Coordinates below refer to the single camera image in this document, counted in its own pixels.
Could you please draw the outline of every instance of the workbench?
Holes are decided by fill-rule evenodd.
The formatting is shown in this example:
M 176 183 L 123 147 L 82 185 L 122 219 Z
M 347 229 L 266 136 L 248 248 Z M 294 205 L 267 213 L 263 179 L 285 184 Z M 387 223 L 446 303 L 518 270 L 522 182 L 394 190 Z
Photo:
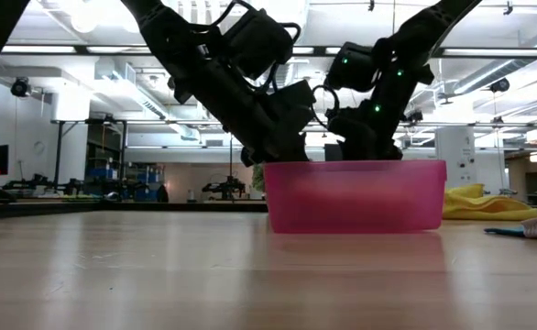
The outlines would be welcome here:
M 0 219 L 0 330 L 537 329 L 537 241 L 444 222 L 272 234 L 265 214 Z

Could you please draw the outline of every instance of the white column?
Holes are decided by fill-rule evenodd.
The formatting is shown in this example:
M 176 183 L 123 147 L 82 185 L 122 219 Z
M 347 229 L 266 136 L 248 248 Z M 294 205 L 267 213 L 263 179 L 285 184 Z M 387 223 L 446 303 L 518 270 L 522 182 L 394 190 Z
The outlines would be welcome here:
M 72 87 L 53 95 L 54 120 L 85 120 L 89 117 L 91 94 Z M 60 147 L 59 183 L 70 179 L 84 180 L 87 125 L 65 124 Z
M 437 159 L 445 160 L 446 188 L 477 183 L 477 160 L 472 127 L 444 127 L 435 131 Z

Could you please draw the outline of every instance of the yellow towel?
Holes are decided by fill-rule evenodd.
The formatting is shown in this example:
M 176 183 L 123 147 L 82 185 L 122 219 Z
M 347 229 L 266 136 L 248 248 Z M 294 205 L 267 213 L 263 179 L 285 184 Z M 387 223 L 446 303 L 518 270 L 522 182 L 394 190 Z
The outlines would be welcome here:
M 522 221 L 537 217 L 537 209 L 505 196 L 483 197 L 484 184 L 448 189 L 444 219 Z

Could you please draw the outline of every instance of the pink plastic bin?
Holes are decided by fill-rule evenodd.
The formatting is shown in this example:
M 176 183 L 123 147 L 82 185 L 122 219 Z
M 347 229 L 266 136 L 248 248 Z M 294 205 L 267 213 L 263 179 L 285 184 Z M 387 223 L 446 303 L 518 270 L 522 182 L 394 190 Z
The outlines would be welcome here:
M 276 233 L 369 234 L 437 229 L 445 162 L 291 162 L 265 165 Z

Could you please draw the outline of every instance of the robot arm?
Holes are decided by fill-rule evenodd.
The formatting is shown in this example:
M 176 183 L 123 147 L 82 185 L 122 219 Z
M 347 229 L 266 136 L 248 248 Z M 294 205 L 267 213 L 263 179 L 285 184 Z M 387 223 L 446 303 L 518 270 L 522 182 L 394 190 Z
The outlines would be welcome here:
M 140 32 L 163 67 L 173 77 L 175 98 L 195 96 L 245 147 L 242 161 L 306 161 L 305 136 L 315 102 L 305 81 L 277 90 L 273 79 L 278 65 L 292 56 L 301 33 L 295 24 L 280 24 L 264 10 L 235 0 L 210 26 L 194 25 L 159 0 L 122 0 L 140 26 Z M 219 21 L 234 5 L 247 12 L 223 35 Z M 292 38 L 285 28 L 296 28 Z M 255 88 L 244 78 L 270 75 Z M 272 83 L 275 93 L 267 95 Z
M 433 74 L 426 65 L 445 37 L 481 0 L 442 0 L 403 23 L 389 38 L 381 38 L 372 50 L 346 43 L 337 54 L 324 88 L 351 88 L 371 98 L 357 109 L 326 113 L 328 129 L 345 138 L 340 146 L 345 160 L 395 160 L 393 134 L 417 83 L 430 84 Z
M 22 15 L 28 0 L 18 0 L 5 13 L 0 0 L 0 51 Z M 305 136 L 312 120 L 313 91 L 306 81 L 278 89 L 273 77 L 292 55 L 301 29 L 280 24 L 264 10 L 234 0 L 210 26 L 190 24 L 160 0 L 121 0 L 140 26 L 140 32 L 163 67 L 173 77 L 175 98 L 186 102 L 195 96 L 243 145 L 246 165 L 262 161 L 306 161 Z M 346 43 L 336 56 L 326 85 L 360 92 L 374 89 L 372 98 L 357 109 L 328 111 L 327 128 L 345 137 L 345 160 L 398 159 L 392 144 L 402 113 L 417 83 L 430 83 L 425 65 L 430 53 L 451 29 L 481 0 L 442 0 L 423 9 L 399 31 L 380 39 L 373 50 Z M 239 4 L 247 12 L 223 35 L 218 24 Z M 292 38 L 286 28 L 297 29 Z M 256 80 L 269 71 L 259 87 Z M 267 91 L 272 83 L 271 95 Z

